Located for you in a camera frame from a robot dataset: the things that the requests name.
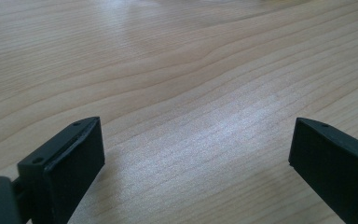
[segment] light wood surface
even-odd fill
[[[70,223],[342,223],[287,159],[296,117],[358,138],[358,1],[0,1],[0,175],[91,116]]]

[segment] wood grain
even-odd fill
[[[90,116],[70,223],[342,223],[287,158],[296,117],[358,138],[358,1],[0,1],[0,175]]]

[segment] black plastic block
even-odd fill
[[[346,223],[358,224],[358,140],[298,118],[289,162]]]
[[[75,122],[18,164],[33,194],[33,223],[67,223],[104,165],[99,118]]]

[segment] black device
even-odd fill
[[[358,140],[312,119],[298,118],[290,165],[349,224],[358,224]]]
[[[100,119],[72,123],[0,176],[0,224],[67,223],[103,165]]]

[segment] small hole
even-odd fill
[[[33,163],[33,164],[36,164],[36,163],[41,162],[42,160],[43,160],[43,158],[38,157],[38,158],[34,159],[34,160],[32,161],[32,163]]]

